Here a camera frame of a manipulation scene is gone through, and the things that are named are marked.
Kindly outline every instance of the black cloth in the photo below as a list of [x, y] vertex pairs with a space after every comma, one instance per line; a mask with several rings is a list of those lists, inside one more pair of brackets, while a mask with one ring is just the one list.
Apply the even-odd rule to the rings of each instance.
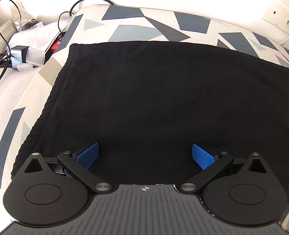
[[95, 142], [89, 170], [113, 184], [184, 182], [201, 171], [194, 143], [260, 152], [289, 200], [289, 69], [203, 44], [72, 44], [12, 175], [32, 152]]

